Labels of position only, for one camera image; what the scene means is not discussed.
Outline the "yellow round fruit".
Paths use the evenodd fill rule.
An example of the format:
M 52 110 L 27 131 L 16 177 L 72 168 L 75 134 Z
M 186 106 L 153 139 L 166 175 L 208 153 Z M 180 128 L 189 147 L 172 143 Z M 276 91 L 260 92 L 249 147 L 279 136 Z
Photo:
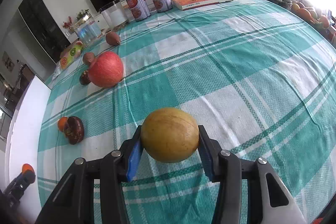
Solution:
M 190 114 L 180 109 L 158 109 L 144 120 L 141 142 L 156 161 L 181 162 L 189 158 L 198 147 L 198 124 Z

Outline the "dark mangosteen near edge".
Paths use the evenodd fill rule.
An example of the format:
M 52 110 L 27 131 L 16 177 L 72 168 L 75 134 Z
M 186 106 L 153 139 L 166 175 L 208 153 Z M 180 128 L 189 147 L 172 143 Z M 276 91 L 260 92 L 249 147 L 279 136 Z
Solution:
M 64 134 L 71 145 L 76 145 L 84 139 L 84 125 L 80 118 L 71 116 L 64 125 Z

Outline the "small orange tangerine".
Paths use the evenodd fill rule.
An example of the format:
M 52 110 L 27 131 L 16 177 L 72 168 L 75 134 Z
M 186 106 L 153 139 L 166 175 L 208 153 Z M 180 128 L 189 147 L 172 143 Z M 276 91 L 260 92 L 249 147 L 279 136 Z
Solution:
M 61 132 L 64 132 L 64 130 L 68 127 L 68 118 L 67 117 L 61 117 L 58 120 L 58 129 Z

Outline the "teal checked tablecloth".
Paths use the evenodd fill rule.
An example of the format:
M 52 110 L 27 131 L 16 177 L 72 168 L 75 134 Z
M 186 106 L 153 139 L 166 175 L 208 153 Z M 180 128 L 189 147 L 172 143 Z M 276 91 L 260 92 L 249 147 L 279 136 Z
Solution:
M 38 146 L 45 203 L 78 158 L 100 159 L 133 136 L 154 110 L 176 107 L 238 157 L 266 158 L 307 222 L 335 194 L 335 49 L 309 24 L 266 0 L 171 9 L 98 40 L 88 51 L 117 53 L 124 78 L 113 88 L 80 84 L 81 59 L 47 80 L 51 94 Z M 75 116 L 84 139 L 58 129 Z

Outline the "dark mangosteen behind apple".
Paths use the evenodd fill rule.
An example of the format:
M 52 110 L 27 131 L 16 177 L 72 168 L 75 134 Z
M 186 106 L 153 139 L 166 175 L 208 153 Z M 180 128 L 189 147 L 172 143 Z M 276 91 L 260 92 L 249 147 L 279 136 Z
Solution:
M 79 82 L 80 82 L 82 85 L 88 85 L 88 84 L 91 82 L 90 79 L 89 79 L 88 71 L 87 71 L 87 70 L 85 70 L 85 71 L 80 75 Z

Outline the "red apple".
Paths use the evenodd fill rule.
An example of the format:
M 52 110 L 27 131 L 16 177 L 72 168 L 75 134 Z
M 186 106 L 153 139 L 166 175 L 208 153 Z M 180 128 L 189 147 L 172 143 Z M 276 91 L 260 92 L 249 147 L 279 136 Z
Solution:
M 114 52 L 104 52 L 89 67 L 88 77 L 98 87 L 111 88 L 123 78 L 122 60 Z

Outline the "brown sweet potato near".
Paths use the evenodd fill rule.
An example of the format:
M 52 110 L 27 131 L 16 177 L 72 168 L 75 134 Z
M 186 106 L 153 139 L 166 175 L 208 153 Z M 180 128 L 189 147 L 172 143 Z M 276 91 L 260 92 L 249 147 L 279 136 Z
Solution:
M 93 52 L 87 52 L 83 55 L 83 63 L 86 66 L 90 66 L 92 62 L 94 62 L 96 56 Z

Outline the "brown sweet potato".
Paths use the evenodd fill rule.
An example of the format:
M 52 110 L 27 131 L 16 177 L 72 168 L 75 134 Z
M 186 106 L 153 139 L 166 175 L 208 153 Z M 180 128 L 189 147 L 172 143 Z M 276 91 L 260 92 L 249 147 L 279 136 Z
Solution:
M 119 46 L 121 44 L 121 39 L 116 32 L 110 31 L 105 35 L 106 42 L 110 46 Z
M 87 52 L 83 55 L 83 63 L 86 66 L 90 66 L 92 62 L 94 62 L 96 56 L 93 52 Z

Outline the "fruit print tissue pack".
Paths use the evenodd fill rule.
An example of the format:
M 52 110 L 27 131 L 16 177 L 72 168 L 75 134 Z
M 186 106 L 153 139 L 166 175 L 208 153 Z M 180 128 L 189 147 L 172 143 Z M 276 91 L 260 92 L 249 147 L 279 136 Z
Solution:
M 60 68 L 68 68 L 82 53 L 84 44 L 78 40 L 73 42 L 60 57 Z

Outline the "brown sweet potato far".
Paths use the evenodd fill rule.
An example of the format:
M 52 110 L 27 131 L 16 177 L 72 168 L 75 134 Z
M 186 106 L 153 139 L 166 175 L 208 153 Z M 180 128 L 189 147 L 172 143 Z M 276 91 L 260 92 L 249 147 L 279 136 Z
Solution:
M 106 42 L 110 46 L 119 46 L 121 44 L 121 39 L 116 32 L 110 31 L 105 35 Z

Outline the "clear glass jar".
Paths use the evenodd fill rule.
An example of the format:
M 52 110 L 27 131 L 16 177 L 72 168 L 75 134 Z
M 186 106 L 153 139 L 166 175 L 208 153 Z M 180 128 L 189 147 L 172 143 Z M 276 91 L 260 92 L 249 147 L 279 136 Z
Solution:
M 102 32 L 98 24 L 91 16 L 80 19 L 75 23 L 73 28 L 79 40 L 83 42 L 85 46 L 91 45 L 98 38 L 102 37 Z

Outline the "dark display cabinet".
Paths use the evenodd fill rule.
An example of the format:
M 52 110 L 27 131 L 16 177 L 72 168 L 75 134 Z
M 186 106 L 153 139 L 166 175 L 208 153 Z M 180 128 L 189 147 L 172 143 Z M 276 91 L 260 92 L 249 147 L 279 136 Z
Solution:
M 58 63 L 70 42 L 54 21 L 43 0 L 23 0 L 19 12 L 33 36 L 51 59 Z

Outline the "red flower vase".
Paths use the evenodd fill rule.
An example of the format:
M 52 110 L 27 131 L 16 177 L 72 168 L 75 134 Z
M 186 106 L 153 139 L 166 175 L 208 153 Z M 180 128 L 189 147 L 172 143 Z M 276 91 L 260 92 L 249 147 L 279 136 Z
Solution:
M 63 22 L 62 28 L 68 30 L 70 34 L 74 32 L 73 22 L 71 16 L 68 16 L 68 19 L 66 22 Z

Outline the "fruit pile at window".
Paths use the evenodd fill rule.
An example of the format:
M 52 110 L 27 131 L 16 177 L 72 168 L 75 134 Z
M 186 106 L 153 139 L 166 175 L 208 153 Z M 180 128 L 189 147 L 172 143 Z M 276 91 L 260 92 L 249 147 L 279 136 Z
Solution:
M 301 2 L 292 3 L 291 12 L 318 31 L 327 30 L 330 26 L 330 22 L 326 16 L 317 14 L 313 7 L 305 7 Z

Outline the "clear jar black lid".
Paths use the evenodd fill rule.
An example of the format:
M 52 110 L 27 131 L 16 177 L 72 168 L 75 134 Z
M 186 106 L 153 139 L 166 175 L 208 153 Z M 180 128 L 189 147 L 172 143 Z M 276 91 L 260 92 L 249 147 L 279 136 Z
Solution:
M 114 0 L 100 9 L 105 21 L 111 29 L 124 28 L 129 22 L 125 10 L 123 9 L 120 0 Z

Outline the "left white orange canister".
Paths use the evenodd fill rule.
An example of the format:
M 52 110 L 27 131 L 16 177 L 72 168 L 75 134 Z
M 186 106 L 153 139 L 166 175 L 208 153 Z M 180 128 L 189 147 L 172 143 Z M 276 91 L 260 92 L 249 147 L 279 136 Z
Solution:
M 126 0 L 126 2 L 135 21 L 144 20 L 151 16 L 146 0 Z

